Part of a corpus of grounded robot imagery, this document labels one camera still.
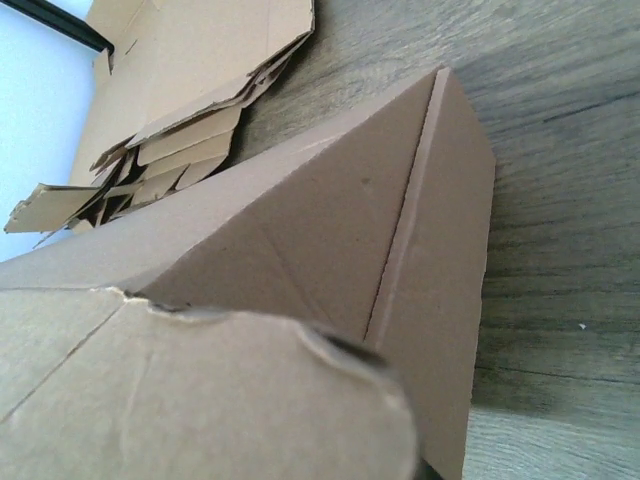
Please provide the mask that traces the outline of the brown cardboard box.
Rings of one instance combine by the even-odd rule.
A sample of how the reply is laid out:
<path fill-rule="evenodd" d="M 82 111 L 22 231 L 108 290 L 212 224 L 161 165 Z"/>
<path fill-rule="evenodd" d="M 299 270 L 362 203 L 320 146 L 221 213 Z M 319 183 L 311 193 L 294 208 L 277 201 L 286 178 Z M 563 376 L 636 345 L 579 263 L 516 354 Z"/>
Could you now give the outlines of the brown cardboard box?
<path fill-rule="evenodd" d="M 458 479 L 495 175 L 448 68 L 1 266 L 5 479 Z"/>

